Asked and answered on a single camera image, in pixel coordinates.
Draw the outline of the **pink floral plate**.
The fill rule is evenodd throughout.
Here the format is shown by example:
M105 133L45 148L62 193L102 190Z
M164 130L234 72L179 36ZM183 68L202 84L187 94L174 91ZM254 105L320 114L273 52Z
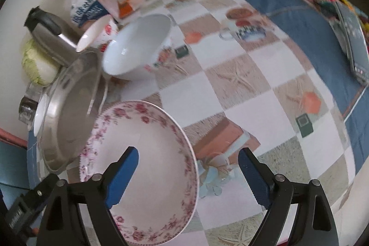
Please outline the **pink floral plate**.
M161 245L190 222L198 200L196 157L186 134L160 107L145 101L116 102L94 123L79 157L79 177L102 174L129 147L139 162L110 212L133 245Z

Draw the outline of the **large steel plate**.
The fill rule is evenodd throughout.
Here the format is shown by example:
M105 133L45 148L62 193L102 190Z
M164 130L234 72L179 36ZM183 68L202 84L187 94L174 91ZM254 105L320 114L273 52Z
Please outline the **large steel plate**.
M52 88L38 147L49 172L60 174L83 151L107 96L102 54L85 50Z

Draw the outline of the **white deep bowl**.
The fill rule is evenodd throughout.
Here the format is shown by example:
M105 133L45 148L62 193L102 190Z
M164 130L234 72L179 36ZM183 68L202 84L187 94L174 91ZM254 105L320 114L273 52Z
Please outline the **white deep bowl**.
M130 22L103 52L103 71L123 80L147 80L173 56L172 22L163 14L151 14Z

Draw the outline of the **red rimmed strawberry bowl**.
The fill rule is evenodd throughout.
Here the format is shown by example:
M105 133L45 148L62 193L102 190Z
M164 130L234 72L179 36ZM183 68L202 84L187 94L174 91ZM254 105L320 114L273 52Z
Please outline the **red rimmed strawberry bowl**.
M118 33L118 25L111 15L105 15L96 20L84 32L77 43L76 52L82 52L87 48L99 49L101 52L115 38Z

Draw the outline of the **napa cabbage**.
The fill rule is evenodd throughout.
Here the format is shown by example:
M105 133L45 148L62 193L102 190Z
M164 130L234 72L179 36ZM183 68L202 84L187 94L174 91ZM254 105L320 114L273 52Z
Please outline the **napa cabbage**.
M41 50L34 39L25 43L21 64L31 82L43 87L54 82L61 68L60 64Z

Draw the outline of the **checkered patterned tablecloth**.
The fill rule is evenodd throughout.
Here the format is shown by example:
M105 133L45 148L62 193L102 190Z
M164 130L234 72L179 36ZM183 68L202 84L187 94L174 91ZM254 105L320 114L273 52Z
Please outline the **checkered patterned tablecloth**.
M291 181L318 179L340 210L363 165L368 116L349 113L359 84L329 23L303 0L145 0L129 20L151 14L170 18L173 56L151 79L111 76L103 110L152 103L190 141L196 208L164 244L250 243L265 210L236 165L244 146Z

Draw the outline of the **steel thermos jug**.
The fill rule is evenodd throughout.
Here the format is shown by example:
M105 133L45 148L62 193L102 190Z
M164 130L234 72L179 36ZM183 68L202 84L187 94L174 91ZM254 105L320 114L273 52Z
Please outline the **steel thermos jug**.
M60 17L32 8L24 22L41 50L60 65L68 67L78 57L76 46L81 36Z

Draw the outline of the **colourful clutter pile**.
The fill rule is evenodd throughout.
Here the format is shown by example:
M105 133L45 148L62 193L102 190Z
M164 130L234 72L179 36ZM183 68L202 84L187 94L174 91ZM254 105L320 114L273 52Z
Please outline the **colourful clutter pile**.
M304 0L324 16L357 81L368 85L368 17L348 0Z

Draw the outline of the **orange snack packet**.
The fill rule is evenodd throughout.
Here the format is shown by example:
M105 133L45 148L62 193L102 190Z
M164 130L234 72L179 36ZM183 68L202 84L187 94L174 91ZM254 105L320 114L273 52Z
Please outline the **orange snack packet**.
M145 0L124 0L118 3L119 18L123 19L130 14L134 13Z

